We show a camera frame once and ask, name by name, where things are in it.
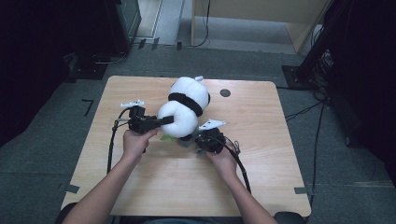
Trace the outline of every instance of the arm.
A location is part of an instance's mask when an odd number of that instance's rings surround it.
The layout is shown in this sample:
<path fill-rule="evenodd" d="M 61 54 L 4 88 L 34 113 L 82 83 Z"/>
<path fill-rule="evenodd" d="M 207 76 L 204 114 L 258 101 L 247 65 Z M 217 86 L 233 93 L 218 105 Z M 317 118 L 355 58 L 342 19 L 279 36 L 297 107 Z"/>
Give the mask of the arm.
<path fill-rule="evenodd" d="M 226 148 L 219 154 L 206 153 L 206 155 L 233 195 L 245 223 L 276 223 L 271 214 L 248 192 L 236 175 L 236 161 Z"/>
<path fill-rule="evenodd" d="M 123 136 L 120 161 L 67 215 L 64 223 L 105 223 L 129 175 L 142 158 L 149 139 L 157 134 L 152 130 L 138 136 L 128 130 Z"/>

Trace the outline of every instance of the wrist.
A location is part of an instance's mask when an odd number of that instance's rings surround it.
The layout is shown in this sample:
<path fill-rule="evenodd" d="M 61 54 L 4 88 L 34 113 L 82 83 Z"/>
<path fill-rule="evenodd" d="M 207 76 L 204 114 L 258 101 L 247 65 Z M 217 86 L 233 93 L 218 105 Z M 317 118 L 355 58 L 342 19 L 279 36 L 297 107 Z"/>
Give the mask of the wrist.
<path fill-rule="evenodd" d="M 141 159 L 142 159 L 142 155 L 124 153 L 124 154 L 122 154 L 122 157 L 120 160 L 135 167 L 140 162 Z"/>
<path fill-rule="evenodd" d="M 235 183 L 237 181 L 240 181 L 239 177 L 238 177 L 238 175 L 236 175 L 236 173 L 223 174 L 223 175 L 221 175 L 221 178 L 227 186 L 229 186 L 232 183 Z"/>

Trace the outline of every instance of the person's hand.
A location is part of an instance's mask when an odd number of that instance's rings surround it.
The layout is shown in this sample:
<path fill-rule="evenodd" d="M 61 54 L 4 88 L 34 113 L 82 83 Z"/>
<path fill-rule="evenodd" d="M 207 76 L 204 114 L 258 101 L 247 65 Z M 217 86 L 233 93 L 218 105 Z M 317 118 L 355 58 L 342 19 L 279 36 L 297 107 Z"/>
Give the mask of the person's hand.
<path fill-rule="evenodd" d="M 232 145 L 227 145 L 227 147 L 233 152 L 236 151 Z M 224 181 L 237 177 L 236 161 L 226 147 L 218 154 L 206 152 L 206 156 L 212 161 L 216 171 Z"/>
<path fill-rule="evenodd" d="M 139 162 L 146 147 L 149 146 L 149 139 L 156 135 L 160 129 L 150 130 L 144 134 L 139 134 L 131 130 L 125 131 L 123 135 L 123 158 Z"/>

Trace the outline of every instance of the plush toy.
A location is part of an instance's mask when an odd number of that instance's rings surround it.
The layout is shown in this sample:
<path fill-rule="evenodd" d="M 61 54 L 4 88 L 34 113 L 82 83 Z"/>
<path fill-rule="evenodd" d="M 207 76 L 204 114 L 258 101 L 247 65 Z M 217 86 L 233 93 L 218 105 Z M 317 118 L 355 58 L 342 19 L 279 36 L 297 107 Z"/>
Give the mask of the plush toy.
<path fill-rule="evenodd" d="M 189 142 L 197 130 L 200 117 L 210 102 L 207 88 L 200 81 L 202 77 L 180 77 L 171 87 L 168 102 L 158 112 L 158 118 L 174 116 L 174 122 L 161 127 L 181 141 Z"/>

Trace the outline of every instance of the gray carpet floor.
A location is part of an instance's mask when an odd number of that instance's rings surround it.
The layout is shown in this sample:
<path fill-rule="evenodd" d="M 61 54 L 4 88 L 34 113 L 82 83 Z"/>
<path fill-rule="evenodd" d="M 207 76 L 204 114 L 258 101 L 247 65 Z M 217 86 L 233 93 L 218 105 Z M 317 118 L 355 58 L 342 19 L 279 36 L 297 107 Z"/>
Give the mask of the gray carpet floor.
<path fill-rule="evenodd" d="M 133 47 L 111 64 L 103 80 L 63 83 L 29 128 L 0 148 L 0 223 L 53 223 L 106 80 L 111 76 L 196 77 L 273 81 L 285 87 L 281 65 L 304 56 L 221 49 Z M 278 90 L 285 115 L 317 102 L 311 91 Z M 84 116 L 89 102 L 92 109 Z M 314 143 L 320 106 L 288 121 L 305 186 L 312 194 Z M 396 223 L 396 189 L 382 161 L 365 148 L 350 148 L 331 105 L 318 137 L 317 181 L 309 223 Z"/>

